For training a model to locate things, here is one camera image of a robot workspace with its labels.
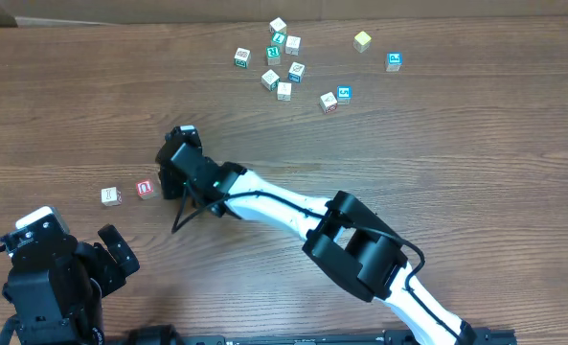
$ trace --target robotic arm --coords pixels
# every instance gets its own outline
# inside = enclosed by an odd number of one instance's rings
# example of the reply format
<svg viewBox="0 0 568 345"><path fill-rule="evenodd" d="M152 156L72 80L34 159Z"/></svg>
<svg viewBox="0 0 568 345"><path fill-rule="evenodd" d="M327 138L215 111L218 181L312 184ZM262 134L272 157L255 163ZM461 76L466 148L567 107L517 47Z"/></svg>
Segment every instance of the robotic arm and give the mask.
<svg viewBox="0 0 568 345"><path fill-rule="evenodd" d="M202 206L187 220L210 210L218 217L230 214L295 233L305 242L303 251L335 284L365 302L377 299L390 307L419 344L477 343L470 325L444 309L415 277L418 269L412 270L401 251L404 244L415 246L353 195L339 192L333 199L298 195L239 164L219 166L203 156L194 126L178 126L165 139L156 157L164 197L177 198L190 191ZM175 223L173 232L187 220ZM356 230L342 248L336 242L346 228ZM488 339L485 335L482 344Z"/></svg>

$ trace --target small cube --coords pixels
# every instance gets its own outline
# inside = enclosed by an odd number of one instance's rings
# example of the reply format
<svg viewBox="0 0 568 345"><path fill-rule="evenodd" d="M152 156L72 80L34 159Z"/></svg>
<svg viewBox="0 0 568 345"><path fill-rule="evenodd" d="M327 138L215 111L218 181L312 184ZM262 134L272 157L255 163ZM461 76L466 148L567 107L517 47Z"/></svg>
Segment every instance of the small cube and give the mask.
<svg viewBox="0 0 568 345"><path fill-rule="evenodd" d="M352 100L351 86L337 86L337 102L339 104L349 104Z"/></svg>
<svg viewBox="0 0 568 345"><path fill-rule="evenodd" d="M117 206L122 203L122 193L115 187L101 190L101 201L104 206Z"/></svg>
<svg viewBox="0 0 568 345"><path fill-rule="evenodd" d="M285 34L287 32L287 26L281 18L277 18L271 22L271 24L269 25L269 30L271 31L271 34Z"/></svg>
<svg viewBox="0 0 568 345"><path fill-rule="evenodd" d="M322 110L324 110L325 114L337 108L337 100L334 98L332 92L320 97L320 106L322 106Z"/></svg>
<svg viewBox="0 0 568 345"><path fill-rule="evenodd" d="M280 82L277 85L277 99L280 101L290 101L292 97L292 84L289 82Z"/></svg>
<svg viewBox="0 0 568 345"><path fill-rule="evenodd" d="M237 53L235 54L235 65L247 68L250 58L252 58L252 55L247 49L237 48Z"/></svg>
<svg viewBox="0 0 568 345"><path fill-rule="evenodd" d="M365 33L361 32L357 34L356 37L353 38L353 48L355 48L358 53L362 53L369 49L371 46L371 37Z"/></svg>
<svg viewBox="0 0 568 345"><path fill-rule="evenodd" d="M280 76L273 72L273 70L268 70L262 75L262 85L264 85L264 87L266 87L269 91L275 90L279 82Z"/></svg>
<svg viewBox="0 0 568 345"><path fill-rule="evenodd" d="M287 72L287 78L290 81L301 82L303 80L303 75L305 74L304 64L298 62L292 62L290 70Z"/></svg>
<svg viewBox="0 0 568 345"><path fill-rule="evenodd" d="M298 56L301 50L301 38L297 36L289 36L285 43L285 53Z"/></svg>
<svg viewBox="0 0 568 345"><path fill-rule="evenodd" d="M266 47L266 64L269 66L278 65L282 62L280 49L277 46Z"/></svg>
<svg viewBox="0 0 568 345"><path fill-rule="evenodd" d="M401 65L401 53L388 53L388 58L386 58L386 72L398 72Z"/></svg>
<svg viewBox="0 0 568 345"><path fill-rule="evenodd" d="M158 196L151 180L137 182L137 193L143 200Z"/></svg>
<svg viewBox="0 0 568 345"><path fill-rule="evenodd" d="M286 38L287 38L286 34L274 33L273 37L271 38L271 45L276 46L281 51L285 46L285 39Z"/></svg>

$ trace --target wooden table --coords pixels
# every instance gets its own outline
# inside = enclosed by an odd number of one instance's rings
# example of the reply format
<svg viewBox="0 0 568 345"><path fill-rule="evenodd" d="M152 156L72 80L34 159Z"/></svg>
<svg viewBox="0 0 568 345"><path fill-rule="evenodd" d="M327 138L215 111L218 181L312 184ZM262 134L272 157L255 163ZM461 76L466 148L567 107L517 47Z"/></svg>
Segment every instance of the wooden table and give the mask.
<svg viewBox="0 0 568 345"><path fill-rule="evenodd" d="M205 153L311 196L345 190L426 254L420 278L474 326L568 345L568 17L288 23L307 65L292 101L261 85L267 24L0 30L0 236L55 205L78 239L110 222L141 270L104 300L108 334L404 328L330 281L292 235L136 196L173 126ZM355 34L370 50L352 47ZM252 51L249 70L233 65ZM385 54L403 53L398 73ZM322 113L319 96L353 87ZM102 188L124 203L104 207ZM417 258L410 254L411 260ZM0 255L0 291L11 268ZM0 295L0 329L12 305Z"/></svg>

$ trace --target letter cube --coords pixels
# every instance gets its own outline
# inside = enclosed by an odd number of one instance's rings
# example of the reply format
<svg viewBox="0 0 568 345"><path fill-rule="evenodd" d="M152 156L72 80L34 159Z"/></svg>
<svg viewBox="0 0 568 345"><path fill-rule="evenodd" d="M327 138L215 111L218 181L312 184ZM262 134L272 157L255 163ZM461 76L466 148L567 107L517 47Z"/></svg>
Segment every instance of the letter cube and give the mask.
<svg viewBox="0 0 568 345"><path fill-rule="evenodd" d="M269 66L278 65L282 62L280 49L277 46L266 47L266 64Z"/></svg>
<svg viewBox="0 0 568 345"><path fill-rule="evenodd" d="M388 53L388 58L386 58L386 72L398 72L401 65L401 53Z"/></svg>
<svg viewBox="0 0 568 345"><path fill-rule="evenodd" d="M280 83L280 76L277 73L273 72L273 70L268 70L266 73L262 75L262 85L266 87L267 90L273 91L277 87L277 84Z"/></svg>
<svg viewBox="0 0 568 345"><path fill-rule="evenodd" d="M271 45L276 46L281 51L285 46L285 39L286 38L287 38L286 34L274 33L273 37L271 38Z"/></svg>
<svg viewBox="0 0 568 345"><path fill-rule="evenodd" d="M371 37L365 32L360 32L360 34L357 34L356 37L353 38L353 48L355 48L358 53L366 51L370 46Z"/></svg>
<svg viewBox="0 0 568 345"><path fill-rule="evenodd" d="M292 84L289 82L280 82L277 85L277 99L280 101L290 101L292 97Z"/></svg>
<svg viewBox="0 0 568 345"><path fill-rule="evenodd" d="M117 206L122 203L122 193L115 187L101 190L101 202L104 206Z"/></svg>
<svg viewBox="0 0 568 345"><path fill-rule="evenodd" d="M352 100L351 86L337 86L337 102L339 104L349 104Z"/></svg>
<svg viewBox="0 0 568 345"><path fill-rule="evenodd" d="M252 58L252 55L247 49L237 48L237 53L235 54L235 65L247 68L250 58Z"/></svg>
<svg viewBox="0 0 568 345"><path fill-rule="evenodd" d="M271 22L269 30L271 31L271 34L274 33L285 34L287 31L287 25L285 25L284 21L281 18L277 18Z"/></svg>
<svg viewBox="0 0 568 345"><path fill-rule="evenodd" d="M290 70L287 72L287 78L290 81L301 82L303 80L303 75L305 74L304 64L298 62L292 62Z"/></svg>
<svg viewBox="0 0 568 345"><path fill-rule="evenodd" d="M296 36L289 36L285 43L285 53L298 56L301 50L301 38Z"/></svg>
<svg viewBox="0 0 568 345"><path fill-rule="evenodd" d="M320 97L320 106L322 106L322 110L324 110L325 114L337 108L337 100L334 98L332 92Z"/></svg>
<svg viewBox="0 0 568 345"><path fill-rule="evenodd" d="M158 196L151 180L137 182L137 193L143 200Z"/></svg>

